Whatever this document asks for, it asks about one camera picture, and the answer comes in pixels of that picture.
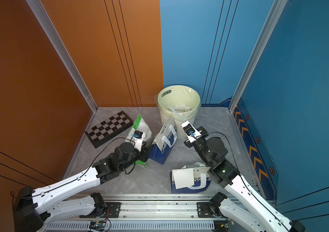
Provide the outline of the blue white bag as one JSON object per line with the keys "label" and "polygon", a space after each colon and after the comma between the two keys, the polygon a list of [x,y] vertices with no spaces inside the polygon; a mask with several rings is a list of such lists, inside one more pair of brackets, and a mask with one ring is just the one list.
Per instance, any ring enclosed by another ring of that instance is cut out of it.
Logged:
{"label": "blue white bag", "polygon": [[209,167],[197,162],[170,172],[172,194],[196,194],[207,190],[211,184]]}
{"label": "blue white bag", "polygon": [[158,162],[159,164],[164,164],[176,141],[176,123],[173,117],[170,116],[154,139],[150,159]]}

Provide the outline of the white receipt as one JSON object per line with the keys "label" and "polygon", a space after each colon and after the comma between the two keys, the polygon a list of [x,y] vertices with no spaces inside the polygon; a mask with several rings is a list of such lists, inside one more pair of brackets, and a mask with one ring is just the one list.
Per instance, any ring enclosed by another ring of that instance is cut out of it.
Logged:
{"label": "white receipt", "polygon": [[172,171],[176,189],[192,187],[194,185],[193,168],[176,169]]}

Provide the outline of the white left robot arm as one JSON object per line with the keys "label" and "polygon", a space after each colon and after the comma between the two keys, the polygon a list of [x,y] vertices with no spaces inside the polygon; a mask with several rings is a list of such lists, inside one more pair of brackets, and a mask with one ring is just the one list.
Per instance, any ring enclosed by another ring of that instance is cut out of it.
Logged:
{"label": "white left robot arm", "polygon": [[53,185],[22,188],[13,206],[14,227],[16,232],[35,232],[46,221],[46,210],[86,189],[101,185],[117,178],[138,160],[147,161],[153,145],[143,145],[138,150],[130,142],[124,142],[106,158],[93,163],[82,174],[74,175]]}

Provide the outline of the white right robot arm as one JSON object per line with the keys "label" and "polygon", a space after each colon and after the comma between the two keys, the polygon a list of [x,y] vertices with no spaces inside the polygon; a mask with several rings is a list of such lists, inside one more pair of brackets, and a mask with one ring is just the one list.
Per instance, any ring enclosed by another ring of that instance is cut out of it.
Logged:
{"label": "white right robot arm", "polygon": [[226,155],[228,153],[219,137],[206,140],[203,136],[189,137],[185,145],[194,148],[209,168],[212,180],[233,195],[243,205],[239,207],[225,194],[218,192],[210,200],[211,212],[217,217],[235,221],[249,232],[304,232],[298,220],[290,220],[268,203],[248,183]]}

